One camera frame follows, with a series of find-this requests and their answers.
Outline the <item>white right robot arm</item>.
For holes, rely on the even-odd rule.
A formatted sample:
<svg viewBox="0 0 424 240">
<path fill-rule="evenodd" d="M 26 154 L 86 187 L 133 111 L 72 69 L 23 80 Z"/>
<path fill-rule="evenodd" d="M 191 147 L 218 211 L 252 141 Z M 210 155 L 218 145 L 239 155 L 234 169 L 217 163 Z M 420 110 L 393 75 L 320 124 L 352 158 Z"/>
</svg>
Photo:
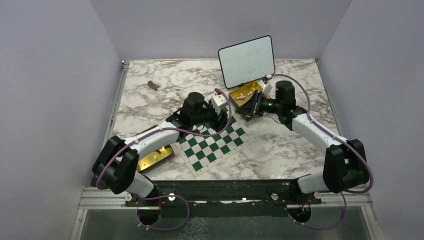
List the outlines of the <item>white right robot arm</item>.
<svg viewBox="0 0 424 240">
<path fill-rule="evenodd" d="M 289 199 L 300 204 L 315 192 L 340 193 L 368 183 L 374 176 L 366 161 L 365 148 L 357 139 L 348 140 L 318 123 L 309 110 L 297 105 L 295 87 L 287 80 L 275 84 L 275 98 L 255 90 L 250 99 L 236 108 L 236 113 L 258 117 L 276 114 L 281 124 L 303 136 L 324 155 L 323 170 L 289 183 Z"/>
</svg>

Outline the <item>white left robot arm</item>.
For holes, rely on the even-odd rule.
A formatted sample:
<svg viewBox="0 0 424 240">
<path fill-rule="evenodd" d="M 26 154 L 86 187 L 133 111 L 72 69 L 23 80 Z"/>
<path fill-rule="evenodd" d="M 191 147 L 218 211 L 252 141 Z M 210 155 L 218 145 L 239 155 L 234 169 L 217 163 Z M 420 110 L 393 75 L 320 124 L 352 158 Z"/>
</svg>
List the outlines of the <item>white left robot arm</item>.
<svg viewBox="0 0 424 240">
<path fill-rule="evenodd" d="M 187 135 L 206 138 L 207 134 L 194 132 L 197 125 L 209 125 L 218 136 L 231 125 L 232 106 L 229 97 L 220 89 L 209 100 L 199 92 L 191 92 L 182 107 L 158 126 L 121 139 L 110 137 L 92 166 L 99 190 L 109 189 L 114 194 L 128 192 L 137 195 L 144 205 L 157 200 L 156 185 L 137 171 L 138 163 L 160 148 L 178 142 Z"/>
</svg>

